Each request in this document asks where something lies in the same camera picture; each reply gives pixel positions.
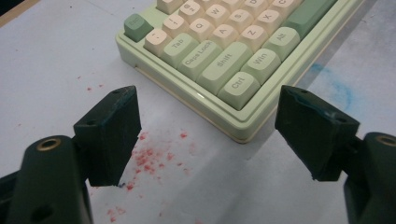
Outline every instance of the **green keycap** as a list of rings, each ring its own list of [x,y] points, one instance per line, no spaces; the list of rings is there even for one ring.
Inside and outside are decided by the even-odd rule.
[[[221,48],[215,42],[205,40],[181,61],[177,70],[195,81],[220,53]]]
[[[140,15],[132,14],[124,22],[125,35],[134,42],[143,39],[153,27]]]
[[[337,0],[305,0],[283,22],[282,26],[293,28],[303,39]]]
[[[264,43],[262,48],[273,50],[279,56],[280,61],[283,62],[299,43],[300,37],[297,31],[289,27],[280,27]]]
[[[253,55],[241,42],[233,42],[197,78],[197,83],[217,95],[219,90]]]
[[[198,41],[187,34],[180,34],[173,39],[164,49],[161,59],[177,68],[181,60],[198,46]]]
[[[270,49],[259,49],[253,57],[242,67],[241,72],[246,72],[254,76],[260,83],[270,77],[280,66],[281,61],[275,52]]]
[[[260,88],[259,82],[250,74],[238,72],[219,92],[218,97],[236,110],[241,110]]]

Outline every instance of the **white table surface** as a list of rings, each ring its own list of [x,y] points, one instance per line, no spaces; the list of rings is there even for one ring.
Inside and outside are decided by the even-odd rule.
[[[347,223],[346,176],[312,181],[275,116],[237,144],[121,60],[115,34],[152,3],[42,0],[0,28],[0,176],[34,141],[73,136],[107,93],[136,85],[141,139],[122,188],[89,188],[95,223]],[[396,2],[367,8],[297,86],[360,121],[360,138],[396,135]],[[149,150],[151,172],[136,162]]]

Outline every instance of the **keyboard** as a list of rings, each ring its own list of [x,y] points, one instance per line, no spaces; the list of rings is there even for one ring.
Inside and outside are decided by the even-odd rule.
[[[246,143],[363,1],[157,0],[116,41],[125,62]]]

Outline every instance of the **ctrl key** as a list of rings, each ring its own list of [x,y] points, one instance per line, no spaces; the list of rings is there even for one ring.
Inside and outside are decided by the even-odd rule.
[[[245,72],[238,72],[220,90],[218,97],[236,110],[241,110],[260,88],[259,82]]]
[[[153,27],[139,14],[132,14],[124,22],[124,34],[134,42],[139,42],[152,29]]]

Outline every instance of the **blue stain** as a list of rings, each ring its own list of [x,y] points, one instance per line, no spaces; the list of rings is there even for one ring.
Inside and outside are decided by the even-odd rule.
[[[328,92],[330,100],[336,103],[337,107],[345,112],[351,109],[355,99],[353,91],[344,82],[339,80],[338,76],[331,69],[319,63],[314,63],[310,71],[324,76],[326,79],[325,82],[328,82],[326,85],[330,85],[331,87],[331,92]]]

